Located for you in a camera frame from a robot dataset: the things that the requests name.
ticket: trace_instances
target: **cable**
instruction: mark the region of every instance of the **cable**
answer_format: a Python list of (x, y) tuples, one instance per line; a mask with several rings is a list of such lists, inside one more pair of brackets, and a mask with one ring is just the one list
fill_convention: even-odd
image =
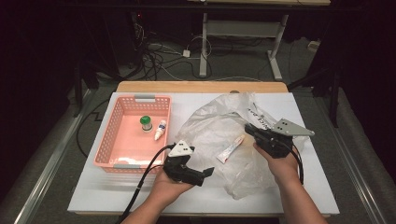
[(155, 168), (157, 168), (157, 167), (160, 167), (160, 166), (163, 166), (163, 164), (161, 164), (161, 165), (155, 165), (155, 166), (149, 168), (149, 171), (148, 171), (148, 172), (150, 172), (151, 170), (153, 170), (153, 169), (155, 169)]
[[(81, 126), (84, 124), (84, 122), (87, 120), (87, 118), (91, 115), (91, 114), (95, 114), (95, 110), (97, 109), (97, 108), (99, 108), (99, 106), (101, 106), (101, 105), (103, 105), (104, 103), (106, 103), (106, 102), (108, 102), (109, 100), (110, 100), (110, 97), (108, 97), (107, 99), (105, 99), (102, 103), (100, 103), (99, 105), (97, 105), (83, 120), (82, 120), (82, 122), (78, 125), (78, 127), (77, 127), (77, 131), (76, 131), (76, 142), (77, 142), (77, 146), (78, 146), (78, 150), (81, 152), (81, 154), (85, 157), (85, 158), (88, 158), (88, 155), (87, 155), (87, 153), (85, 153), (84, 152), (84, 150), (82, 149), (82, 146), (81, 146), (81, 144), (79, 143), (79, 131), (80, 131), (80, 129), (81, 129)], [(98, 118), (98, 114), (96, 113), (96, 119), (95, 119), (95, 121), (97, 121), (97, 120), (99, 120)]]
[(159, 49), (157, 49), (157, 50), (154, 50), (154, 51), (159, 51), (160, 49), (162, 49), (162, 48), (166, 48), (166, 49), (171, 49), (172, 51), (171, 52), (167, 52), (167, 51), (159, 51), (159, 52), (161, 52), (161, 53), (174, 53), (174, 54), (178, 54), (178, 55), (181, 55), (181, 53), (179, 53), (179, 52), (177, 52), (175, 49), (172, 49), (172, 48), (170, 48), (170, 47), (167, 47), (167, 46), (165, 46), (165, 45), (163, 45), (163, 44), (148, 44), (149, 46), (150, 45), (157, 45), (157, 46), (161, 46)]
[(233, 79), (233, 78), (245, 78), (245, 79), (250, 79), (250, 80), (262, 82), (261, 80), (259, 80), (257, 78), (254, 78), (254, 77), (223, 77), (223, 78), (213, 79), (211, 81), (222, 81), (222, 80)]
[(191, 66), (191, 72), (192, 72), (192, 75), (195, 77), (195, 74), (194, 74), (194, 68), (193, 68), (193, 65), (192, 65), (192, 63), (190, 63), (190, 62), (185, 62), (185, 61), (183, 61), (183, 62), (177, 62), (177, 63), (173, 63), (173, 64), (171, 64), (171, 65), (169, 65), (169, 66), (165, 67), (165, 69), (168, 69), (168, 68), (170, 68), (170, 67), (172, 67), (172, 66), (175, 66), (176, 64), (179, 64), (179, 63), (188, 63), (188, 64)]
[(291, 73), (290, 73), (290, 61), (291, 61), (291, 50), (293, 49), (293, 47), (294, 47), (294, 43), (295, 43), (296, 41), (294, 40), (293, 41), (293, 43), (291, 43), (291, 46), (290, 46), (290, 51), (289, 51), (289, 62), (288, 62), (288, 70), (289, 70), (289, 77), (291, 78)]
[(299, 175), (300, 175), (300, 183), (304, 185), (304, 167), (303, 167), (303, 160), (301, 159), (300, 151), (294, 144), (292, 145), (292, 147), (289, 147), (283, 142), (278, 141), (278, 143), (284, 146), (285, 148), (287, 148), (288, 151), (291, 153), (291, 155), (293, 155), (294, 159), (297, 160)]
[(305, 6), (302, 2), (300, 2), (300, 0), (297, 0), (297, 2), (298, 2), (298, 4), (299, 4), (300, 6)]
[[(220, 41), (225, 41), (225, 42), (227, 42), (228, 44), (230, 44), (230, 46), (226, 46), (226, 45), (216, 45), (216, 44), (214, 44), (214, 40), (210, 40), (211, 43), (212, 43), (212, 44), (211, 44), (211, 47), (212, 47), (212, 50), (211, 50), (212, 53), (211, 53), (211, 54), (212, 54), (212, 55), (215, 55), (215, 56), (220, 56), (220, 57), (223, 57), (223, 56), (226, 56), (226, 55), (232, 53), (234, 49), (243, 49), (243, 48), (246, 48), (246, 47), (257, 47), (257, 46), (259, 46), (260, 43), (265, 39), (265, 38), (258, 38), (258, 37), (254, 37), (254, 38), (241, 38), (241, 37), (237, 37), (237, 38), (235, 38), (235, 39), (231, 39), (230, 36), (225, 36), (225, 38), (221, 38), (221, 37), (215, 36), (215, 35), (209, 35), (208, 37), (211, 37), (211, 38), (214, 38), (214, 39), (217, 39), (217, 40), (220, 40)], [(252, 40), (252, 42), (249, 43), (249, 44), (241, 43), (241, 42), (243, 42), (243, 41), (250, 41), (250, 40)], [(230, 48), (230, 49), (229, 49), (226, 53), (217, 54), (217, 53), (214, 53), (216, 47)]]
[(140, 40), (140, 44), (137, 46), (137, 48), (134, 48), (134, 50), (137, 50), (140, 46), (142, 46), (142, 44), (144, 42), (144, 38), (145, 38), (145, 30), (143, 29), (143, 27), (139, 24), (136, 24), (136, 26), (139, 28), (138, 36), (136, 37), (136, 39), (140, 38), (140, 34), (142, 35), (142, 37)]
[(192, 41), (194, 41), (195, 39), (198, 39), (198, 38), (202, 38), (203, 40), (205, 40), (205, 41), (209, 44), (209, 52), (207, 53), (206, 57), (209, 56), (210, 53), (212, 52), (212, 45), (210, 44), (210, 42), (209, 42), (208, 39), (203, 38), (202, 36), (198, 35), (198, 36), (196, 36), (195, 38), (193, 38), (193, 39), (191, 40), (190, 44), (192, 44)]
[(155, 156), (152, 158), (151, 162), (149, 163), (148, 167), (145, 170), (145, 173), (143, 173), (142, 178), (139, 181), (139, 184), (136, 187), (136, 190), (134, 191), (134, 196), (132, 197), (131, 201), (129, 202), (128, 206), (125, 208), (125, 211), (123, 212), (123, 214), (119, 217), (119, 220), (117, 221), (117, 224), (121, 224), (121, 222), (128, 217), (129, 212), (132, 208), (132, 206), (134, 205), (134, 201), (137, 198), (137, 195), (139, 194), (143, 184), (144, 184), (144, 180), (146, 178), (146, 175), (148, 175), (149, 171), (151, 170), (151, 165), (152, 163), (154, 163), (155, 159), (157, 159), (157, 157), (166, 149), (168, 148), (173, 148), (176, 144), (173, 145), (168, 145), (166, 147), (161, 148), (157, 154), (155, 154)]
[(257, 77), (260, 77), (260, 71), (262, 71), (262, 70), (264, 70), (266, 67), (268, 67), (268, 65), (271, 64), (271, 61), (272, 61), (274, 58), (270, 59), (270, 61), (269, 61), (265, 66), (263, 66), (261, 69), (259, 69), (259, 71), (257, 71)]
[(151, 80), (152, 77), (154, 77), (154, 81), (157, 80), (157, 75), (161, 70), (161, 64), (163, 63), (163, 56), (157, 53), (150, 52), (147, 50), (145, 52), (145, 57), (143, 58), (143, 61), (145, 62), (151, 62), (151, 65), (144, 65), (144, 73), (145, 75), (139, 79), (145, 79), (145, 80)]
[(178, 78), (178, 77), (174, 77), (172, 74), (170, 74), (170, 73), (168, 72), (168, 70), (166, 70), (166, 68), (164, 68), (164, 67), (162, 67), (162, 66), (161, 66), (161, 68), (162, 68), (163, 71), (165, 71), (170, 77), (174, 78), (175, 80), (187, 81), (187, 80), (185, 80), (185, 79), (181, 79), (181, 78)]

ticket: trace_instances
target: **plastic basket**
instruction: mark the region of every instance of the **plastic basket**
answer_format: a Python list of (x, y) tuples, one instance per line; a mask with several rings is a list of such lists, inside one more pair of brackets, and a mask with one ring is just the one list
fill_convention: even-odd
[[(166, 146), (170, 109), (170, 96), (119, 96), (93, 163), (110, 173), (144, 173), (155, 154)], [(143, 116), (151, 117), (152, 130), (149, 133), (142, 130), (140, 119)], [(167, 122), (165, 132), (155, 141), (155, 131), (163, 119)], [(164, 158), (163, 152), (153, 166), (162, 164)]]

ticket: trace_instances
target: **clear plastic bag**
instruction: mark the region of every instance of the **clear plastic bag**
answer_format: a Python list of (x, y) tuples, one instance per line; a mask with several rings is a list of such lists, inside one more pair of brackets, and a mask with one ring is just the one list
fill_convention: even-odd
[[(223, 187), (238, 200), (276, 184), (267, 160), (253, 147), (254, 139), (245, 133), (245, 124), (258, 128), (274, 126), (276, 120), (255, 104), (254, 93), (223, 94), (196, 110), (183, 124), (177, 140), (195, 147), (194, 158), (206, 169), (215, 167), (222, 177)], [(244, 134), (245, 140), (222, 163), (217, 156)]]

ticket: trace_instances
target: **white table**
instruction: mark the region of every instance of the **white table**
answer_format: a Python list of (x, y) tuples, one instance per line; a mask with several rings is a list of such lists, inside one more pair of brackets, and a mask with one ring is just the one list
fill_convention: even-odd
[[(178, 130), (196, 109), (221, 95), (221, 93), (153, 93), (170, 95), (173, 100), (171, 123), (167, 130), (169, 132), (168, 144), (176, 141), (175, 135)], [(113, 96), (121, 94), (132, 93), (117, 92)], [(258, 105), (275, 119), (285, 118), (304, 126), (291, 93), (256, 93), (256, 97)], [(114, 104), (114, 97), (110, 101), (67, 209), (69, 212), (82, 215), (119, 215), (131, 200), (140, 180), (140, 175), (106, 173), (102, 168), (93, 165), (94, 155), (106, 128), (111, 104)], [(191, 160), (187, 163), (188, 166), (193, 167), (193, 156), (192, 154)], [(320, 213), (325, 216), (339, 214), (329, 183), (310, 140), (305, 143), (302, 158), (304, 161), (304, 186)], [(153, 178), (153, 175), (148, 175), (132, 209), (135, 209), (149, 195)], [(182, 194), (176, 202), (163, 211), (164, 216), (278, 217), (282, 214), (283, 209), (277, 187), (234, 200), (219, 185), (219, 178), (216, 175), (206, 178), (202, 187), (194, 187)]]

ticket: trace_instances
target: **green bottle cap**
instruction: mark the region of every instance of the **green bottle cap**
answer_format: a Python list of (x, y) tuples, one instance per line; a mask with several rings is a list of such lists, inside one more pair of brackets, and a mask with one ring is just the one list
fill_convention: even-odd
[(141, 119), (140, 119), (140, 123), (141, 124), (150, 124), (151, 123), (151, 118), (149, 117), (149, 116), (143, 116)]

